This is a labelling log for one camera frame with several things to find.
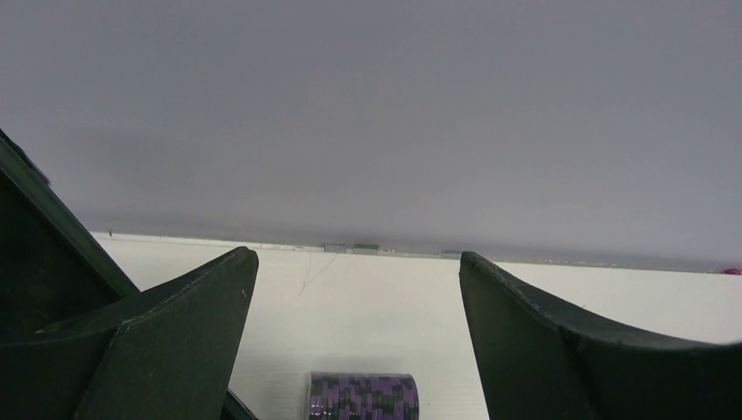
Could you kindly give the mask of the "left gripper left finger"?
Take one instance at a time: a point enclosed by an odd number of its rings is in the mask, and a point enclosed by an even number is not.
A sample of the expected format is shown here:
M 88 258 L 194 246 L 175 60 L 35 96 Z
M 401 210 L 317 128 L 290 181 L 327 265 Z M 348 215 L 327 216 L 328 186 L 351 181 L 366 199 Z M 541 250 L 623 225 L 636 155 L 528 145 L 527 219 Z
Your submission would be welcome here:
M 1 342 L 4 419 L 217 419 L 256 285 L 238 247 L 136 295 Z

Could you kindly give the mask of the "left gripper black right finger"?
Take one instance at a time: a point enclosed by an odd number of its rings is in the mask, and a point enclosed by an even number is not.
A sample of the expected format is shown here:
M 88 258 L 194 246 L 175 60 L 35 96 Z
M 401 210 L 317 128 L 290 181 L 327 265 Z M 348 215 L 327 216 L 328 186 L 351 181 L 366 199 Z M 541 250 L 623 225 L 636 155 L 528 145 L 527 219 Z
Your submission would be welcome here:
M 473 252 L 459 284 L 492 419 L 738 419 L 741 346 L 650 332 Z

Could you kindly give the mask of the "poker chip stack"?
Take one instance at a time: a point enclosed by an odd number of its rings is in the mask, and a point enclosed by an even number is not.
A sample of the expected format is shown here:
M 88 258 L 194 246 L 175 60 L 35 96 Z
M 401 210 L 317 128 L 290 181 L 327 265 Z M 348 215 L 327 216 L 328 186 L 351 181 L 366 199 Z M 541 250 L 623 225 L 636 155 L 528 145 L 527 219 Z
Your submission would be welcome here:
M 303 418 L 418 420 L 417 384 L 410 374 L 312 372 Z

